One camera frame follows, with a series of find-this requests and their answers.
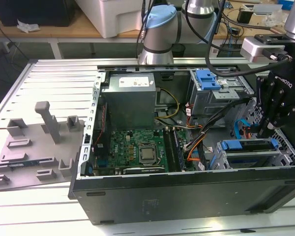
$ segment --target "floor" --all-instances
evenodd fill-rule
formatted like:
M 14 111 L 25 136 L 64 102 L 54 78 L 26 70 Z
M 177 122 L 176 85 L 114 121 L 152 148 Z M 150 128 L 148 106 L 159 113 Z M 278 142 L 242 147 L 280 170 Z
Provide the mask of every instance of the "floor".
M 96 43 L 94 44 L 95 54 L 91 54 L 88 43 L 61 43 L 60 49 L 66 59 L 83 58 L 134 58 L 134 43 Z M 184 57 L 204 57 L 205 45 L 186 44 Z M 22 43 L 19 48 L 29 59 L 53 59 L 53 52 L 48 43 Z M 27 60 L 11 46 L 10 53 L 4 55 L 0 52 L 0 102 L 11 88 L 12 84 L 18 78 L 22 67 L 27 64 Z

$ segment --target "wooden table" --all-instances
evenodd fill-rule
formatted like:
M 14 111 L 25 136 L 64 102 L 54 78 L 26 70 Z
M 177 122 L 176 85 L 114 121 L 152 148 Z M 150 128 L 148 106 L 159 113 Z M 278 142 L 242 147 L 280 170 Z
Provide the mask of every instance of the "wooden table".
M 233 9 L 225 9 L 225 14 L 233 20 L 237 18 L 238 10 L 242 7 L 242 2 L 231 2 Z M 258 25 L 264 16 L 253 15 L 250 21 L 252 25 Z M 129 32 L 124 32 L 119 34 L 117 37 L 113 38 L 102 38 L 97 29 L 88 20 L 86 15 L 78 11 L 75 15 L 75 19 L 68 27 L 51 27 L 51 26 L 41 26 L 41 30 L 36 32 L 24 33 L 16 27 L 4 27 L 0 22 L 0 27 L 4 33 L 11 38 L 14 42 L 45 42 L 50 43 L 56 59 L 61 59 L 62 54 L 59 49 L 59 43 L 91 43 L 91 50 L 94 52 L 92 43 L 134 43 L 138 36 L 139 31 L 133 30 Z M 246 36 L 254 36 L 256 34 L 267 34 L 271 33 L 266 30 L 259 29 L 248 29 L 245 28 L 244 34 L 241 40 Z M 227 29 L 224 24 L 221 24 L 218 34 L 215 35 L 213 43 L 216 45 L 222 44 L 223 40 L 227 36 Z M 8 40 L 3 36 L 0 31 L 0 42 L 7 42 Z

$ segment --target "sticker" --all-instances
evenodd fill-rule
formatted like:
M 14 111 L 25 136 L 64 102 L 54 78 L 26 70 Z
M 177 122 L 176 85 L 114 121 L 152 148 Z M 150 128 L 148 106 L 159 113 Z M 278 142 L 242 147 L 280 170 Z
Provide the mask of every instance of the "sticker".
M 13 164 L 13 165 L 9 165 L 9 167 L 18 167 L 18 166 L 24 166 L 24 164 Z
M 212 147 L 207 147 L 207 151 L 205 153 L 213 153 L 213 148 Z
M 149 87 L 148 77 L 121 77 L 119 87 Z
M 225 84 L 225 85 L 227 85 L 227 81 L 226 80 L 219 80 L 218 82 L 219 82 L 219 84 Z
M 187 113 L 187 116 L 191 116 L 191 109 L 190 108 L 186 108 L 186 113 Z
M 198 163 L 198 167 L 200 168 L 200 170 L 204 171 L 206 168 L 205 166 L 201 163 L 201 161 L 199 161 Z

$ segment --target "yellow cable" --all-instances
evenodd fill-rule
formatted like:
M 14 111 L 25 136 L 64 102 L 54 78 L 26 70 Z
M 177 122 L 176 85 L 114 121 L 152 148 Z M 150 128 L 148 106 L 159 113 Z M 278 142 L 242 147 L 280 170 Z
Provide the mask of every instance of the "yellow cable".
M 164 89 L 164 88 L 161 88 L 160 90 L 163 90 L 163 91 L 165 91 L 166 93 L 168 93 L 174 100 L 175 100 L 175 102 L 176 102 L 176 104 L 177 104 L 177 108 L 176 108 L 176 111 L 173 113 L 173 114 L 171 114 L 171 115 L 168 115 L 168 116 L 164 116 L 164 117 L 155 117 L 156 119 L 167 119 L 167 118 L 170 118 L 170 117 L 173 117 L 173 116 L 175 116 L 177 113 L 178 113 L 178 111 L 179 111 L 179 102 L 178 102 L 178 100 L 174 97 L 174 95 L 172 95 L 168 90 L 166 90 L 166 89 Z

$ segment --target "cpu socket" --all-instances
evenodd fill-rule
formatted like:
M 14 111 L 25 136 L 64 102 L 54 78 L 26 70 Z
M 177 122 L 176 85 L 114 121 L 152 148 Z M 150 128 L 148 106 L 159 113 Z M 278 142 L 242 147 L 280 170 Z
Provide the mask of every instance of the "cpu socket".
M 140 145 L 139 146 L 139 162 L 144 166 L 153 165 L 156 162 L 156 146 L 155 145 Z

